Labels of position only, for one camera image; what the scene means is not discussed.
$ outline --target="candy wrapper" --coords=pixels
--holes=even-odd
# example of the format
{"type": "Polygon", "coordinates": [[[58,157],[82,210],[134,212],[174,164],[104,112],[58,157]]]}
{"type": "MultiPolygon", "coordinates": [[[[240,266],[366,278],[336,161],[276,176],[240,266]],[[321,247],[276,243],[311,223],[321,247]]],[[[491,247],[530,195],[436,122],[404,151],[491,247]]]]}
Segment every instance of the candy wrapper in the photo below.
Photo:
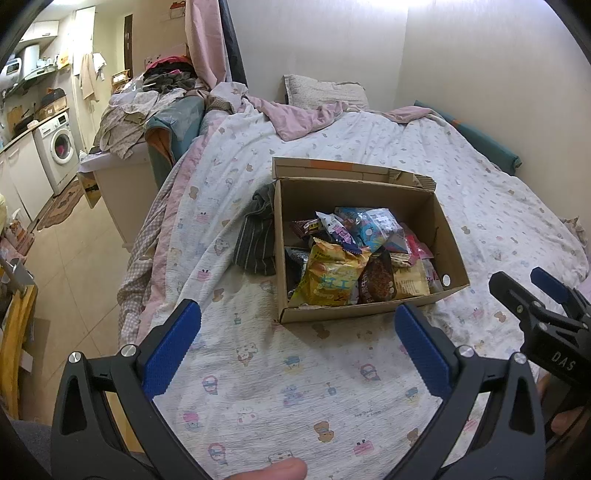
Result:
{"type": "Polygon", "coordinates": [[[394,300],[429,295],[429,284],[423,262],[416,262],[410,268],[394,268],[394,300]]]}
{"type": "Polygon", "coordinates": [[[369,258],[368,266],[361,274],[359,302],[390,301],[395,293],[390,254],[382,249],[369,258]]]}
{"type": "Polygon", "coordinates": [[[443,285],[441,284],[441,280],[439,280],[439,275],[435,271],[431,260],[425,258],[421,260],[423,262],[423,267],[425,267],[425,275],[427,276],[427,283],[429,284],[429,291],[431,293],[439,293],[443,291],[443,285]]]}
{"type": "Polygon", "coordinates": [[[322,225],[319,218],[314,218],[312,220],[296,220],[291,222],[290,226],[294,233],[300,238],[324,230],[324,225],[322,225]]]}
{"type": "Polygon", "coordinates": [[[316,215],[322,221],[322,225],[324,225],[326,231],[340,246],[348,252],[358,255],[361,253],[361,249],[355,243],[353,236],[334,213],[327,215],[326,213],[316,212],[316,215]]]}
{"type": "Polygon", "coordinates": [[[434,258],[433,253],[429,250],[429,247],[421,242],[414,232],[404,223],[402,223],[404,233],[408,242],[409,253],[411,254],[411,262],[414,263],[420,258],[425,260],[426,258],[434,258]]]}
{"type": "Polygon", "coordinates": [[[301,282],[288,304],[342,307],[347,305],[361,272],[371,255],[369,248],[361,254],[347,252],[340,245],[314,239],[314,247],[301,282]]]}
{"type": "Polygon", "coordinates": [[[387,208],[337,207],[335,214],[363,245],[372,252],[384,246],[386,250],[408,253],[404,229],[387,208]]]}
{"type": "Polygon", "coordinates": [[[301,278],[304,276],[306,265],[310,258],[310,252],[304,248],[286,247],[285,254],[293,265],[293,267],[290,268],[290,265],[286,264],[288,271],[290,272],[290,275],[288,276],[289,291],[287,292],[287,298],[290,299],[296,290],[295,287],[297,287],[301,278]]]}

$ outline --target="cardboard box flap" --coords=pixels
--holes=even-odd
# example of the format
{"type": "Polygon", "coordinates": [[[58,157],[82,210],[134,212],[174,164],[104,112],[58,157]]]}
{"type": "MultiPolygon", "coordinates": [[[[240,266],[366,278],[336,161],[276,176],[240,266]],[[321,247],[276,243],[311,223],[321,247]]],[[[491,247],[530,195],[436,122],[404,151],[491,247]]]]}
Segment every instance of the cardboard box flap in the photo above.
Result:
{"type": "Polygon", "coordinates": [[[437,184],[431,177],[396,168],[313,158],[273,157],[273,178],[321,177],[329,179],[376,181],[434,192],[437,184]]]}

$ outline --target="yellow chip bag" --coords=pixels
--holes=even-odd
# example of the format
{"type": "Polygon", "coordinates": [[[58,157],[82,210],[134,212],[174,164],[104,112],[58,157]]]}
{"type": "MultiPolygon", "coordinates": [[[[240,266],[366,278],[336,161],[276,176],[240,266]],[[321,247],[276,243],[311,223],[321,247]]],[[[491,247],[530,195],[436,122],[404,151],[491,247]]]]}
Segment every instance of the yellow chip bag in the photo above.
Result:
{"type": "Polygon", "coordinates": [[[347,252],[340,245],[314,238],[306,271],[288,303],[341,307],[347,305],[351,291],[371,255],[369,248],[360,255],[347,252]]]}

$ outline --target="clothes pile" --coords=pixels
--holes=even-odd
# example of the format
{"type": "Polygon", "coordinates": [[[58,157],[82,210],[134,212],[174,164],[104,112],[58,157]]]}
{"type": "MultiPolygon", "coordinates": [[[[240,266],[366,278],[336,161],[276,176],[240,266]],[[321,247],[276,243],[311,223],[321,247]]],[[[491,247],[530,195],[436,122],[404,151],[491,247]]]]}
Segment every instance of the clothes pile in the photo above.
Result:
{"type": "Polygon", "coordinates": [[[169,93],[175,88],[204,89],[187,57],[172,56],[158,59],[144,73],[144,92],[169,93]]]}
{"type": "Polygon", "coordinates": [[[185,93],[186,90],[175,88],[165,95],[137,90],[113,95],[100,120],[95,145],[121,159],[130,157],[131,147],[144,135],[144,124],[185,93]]]}

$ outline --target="pillow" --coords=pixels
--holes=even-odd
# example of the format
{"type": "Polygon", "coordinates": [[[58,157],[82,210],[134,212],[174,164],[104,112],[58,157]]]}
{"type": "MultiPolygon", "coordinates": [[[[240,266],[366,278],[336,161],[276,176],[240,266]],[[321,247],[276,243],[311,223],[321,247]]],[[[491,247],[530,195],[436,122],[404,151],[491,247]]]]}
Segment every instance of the pillow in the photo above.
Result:
{"type": "Polygon", "coordinates": [[[339,100],[368,109],[365,89],[356,82],[321,82],[301,75],[284,75],[288,103],[305,109],[316,109],[339,100]]]}

